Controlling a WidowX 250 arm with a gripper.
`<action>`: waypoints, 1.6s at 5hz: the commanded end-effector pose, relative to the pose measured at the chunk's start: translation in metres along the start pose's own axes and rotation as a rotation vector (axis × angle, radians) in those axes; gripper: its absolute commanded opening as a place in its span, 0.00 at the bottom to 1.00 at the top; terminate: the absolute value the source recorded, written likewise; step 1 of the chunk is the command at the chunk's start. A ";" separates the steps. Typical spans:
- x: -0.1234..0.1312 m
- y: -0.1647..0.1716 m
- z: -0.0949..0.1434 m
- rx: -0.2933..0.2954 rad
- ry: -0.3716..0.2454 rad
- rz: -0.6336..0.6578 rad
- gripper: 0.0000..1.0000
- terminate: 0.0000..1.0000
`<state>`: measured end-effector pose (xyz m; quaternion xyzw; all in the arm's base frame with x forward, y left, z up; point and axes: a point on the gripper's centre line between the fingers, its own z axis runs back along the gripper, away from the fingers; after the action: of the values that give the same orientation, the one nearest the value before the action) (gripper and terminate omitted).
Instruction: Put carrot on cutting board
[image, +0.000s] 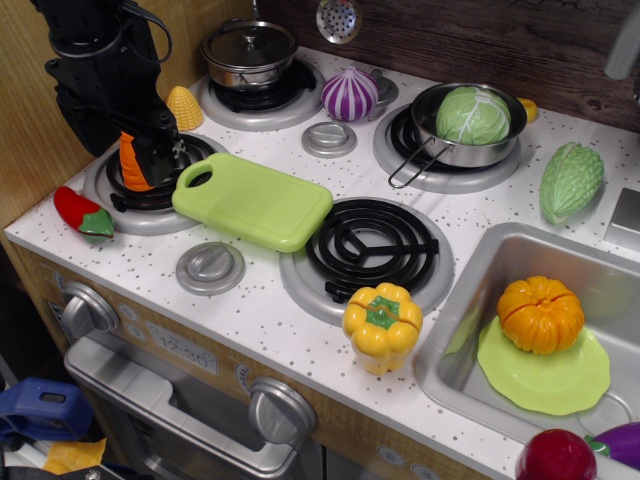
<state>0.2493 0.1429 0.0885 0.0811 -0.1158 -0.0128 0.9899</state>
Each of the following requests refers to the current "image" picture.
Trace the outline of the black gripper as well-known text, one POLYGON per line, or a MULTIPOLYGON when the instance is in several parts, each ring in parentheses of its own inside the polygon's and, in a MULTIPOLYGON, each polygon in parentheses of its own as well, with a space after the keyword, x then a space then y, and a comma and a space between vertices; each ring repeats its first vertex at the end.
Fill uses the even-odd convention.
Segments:
POLYGON ((149 24, 153 16, 107 14, 100 29, 81 38, 49 35, 56 58, 45 64, 57 82, 64 119, 92 155, 104 153, 122 131, 135 137, 136 161, 157 187, 178 167, 185 150, 176 120, 156 89, 162 60, 149 24))

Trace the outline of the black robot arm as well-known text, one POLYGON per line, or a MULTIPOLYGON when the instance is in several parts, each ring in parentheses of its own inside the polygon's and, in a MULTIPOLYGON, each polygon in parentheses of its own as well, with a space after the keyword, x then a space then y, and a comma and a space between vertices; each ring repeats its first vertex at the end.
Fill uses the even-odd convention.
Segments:
POLYGON ((147 184, 161 185, 184 150, 157 92, 163 58, 150 26, 164 23, 134 1, 37 1, 56 56, 45 65, 58 107, 84 148, 100 156, 123 133, 147 184))

